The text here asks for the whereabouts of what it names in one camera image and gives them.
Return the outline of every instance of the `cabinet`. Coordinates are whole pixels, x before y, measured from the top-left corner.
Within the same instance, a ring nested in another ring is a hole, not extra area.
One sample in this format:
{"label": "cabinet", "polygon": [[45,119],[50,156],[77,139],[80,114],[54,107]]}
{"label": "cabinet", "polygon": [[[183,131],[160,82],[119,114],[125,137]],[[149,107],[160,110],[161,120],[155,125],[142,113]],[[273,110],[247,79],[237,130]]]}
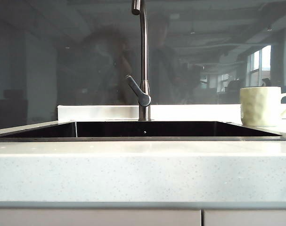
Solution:
{"label": "cabinet", "polygon": [[201,226],[200,210],[0,209],[0,226]]}
{"label": "cabinet", "polygon": [[204,226],[286,226],[286,210],[205,210]]}

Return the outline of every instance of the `sink rim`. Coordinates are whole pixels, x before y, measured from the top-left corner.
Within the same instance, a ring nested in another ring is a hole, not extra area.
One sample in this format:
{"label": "sink rim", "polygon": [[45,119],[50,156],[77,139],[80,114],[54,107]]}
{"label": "sink rim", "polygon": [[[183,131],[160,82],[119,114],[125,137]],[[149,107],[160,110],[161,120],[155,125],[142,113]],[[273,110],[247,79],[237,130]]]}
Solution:
{"label": "sink rim", "polygon": [[[173,121],[156,121],[156,122],[173,122]],[[207,121],[207,122],[222,122],[230,125],[235,125],[243,128],[249,128],[254,130],[259,130],[262,132],[268,132],[276,134],[276,136],[263,136],[263,137],[2,137],[7,135],[12,135],[19,132],[26,132],[36,129],[54,127],[58,125],[73,123],[77,124],[77,121],[68,121],[68,122],[59,122],[58,124],[52,124],[47,126],[41,126],[30,129],[23,129],[8,133],[0,134],[0,142],[83,142],[83,141],[286,141],[286,133],[272,131],[264,128],[256,128],[252,126],[245,126],[241,124],[236,124],[233,122],[225,121]]]}

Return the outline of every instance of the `stainless steel faucet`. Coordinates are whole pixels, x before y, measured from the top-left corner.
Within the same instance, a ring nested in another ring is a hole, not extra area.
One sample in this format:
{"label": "stainless steel faucet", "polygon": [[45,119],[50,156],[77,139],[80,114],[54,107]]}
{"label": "stainless steel faucet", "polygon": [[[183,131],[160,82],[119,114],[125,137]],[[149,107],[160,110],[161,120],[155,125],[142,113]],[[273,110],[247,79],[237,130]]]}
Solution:
{"label": "stainless steel faucet", "polygon": [[147,39],[147,13],[145,8],[145,0],[132,0],[133,15],[139,15],[141,27],[141,83],[140,87],[134,79],[127,75],[126,79],[129,86],[137,95],[139,100],[139,121],[150,121],[150,89],[148,83],[148,39]]}

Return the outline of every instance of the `sink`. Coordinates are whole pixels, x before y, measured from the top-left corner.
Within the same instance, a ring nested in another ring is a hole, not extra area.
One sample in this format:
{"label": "sink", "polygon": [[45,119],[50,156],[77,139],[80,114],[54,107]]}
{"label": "sink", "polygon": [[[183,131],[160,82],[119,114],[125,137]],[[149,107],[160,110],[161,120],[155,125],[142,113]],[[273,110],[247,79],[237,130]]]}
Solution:
{"label": "sink", "polygon": [[67,122],[0,134],[0,142],[114,140],[286,140],[286,134],[219,121]]}

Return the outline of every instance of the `textured ceramic mug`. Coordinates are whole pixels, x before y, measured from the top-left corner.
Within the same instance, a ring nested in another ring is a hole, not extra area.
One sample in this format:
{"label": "textured ceramic mug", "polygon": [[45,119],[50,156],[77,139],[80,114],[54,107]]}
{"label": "textured ceramic mug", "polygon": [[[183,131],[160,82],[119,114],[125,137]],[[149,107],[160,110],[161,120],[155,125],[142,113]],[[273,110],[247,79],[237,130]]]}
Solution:
{"label": "textured ceramic mug", "polygon": [[241,121],[249,126],[277,126],[286,113],[281,110],[280,87],[249,87],[240,89]]}

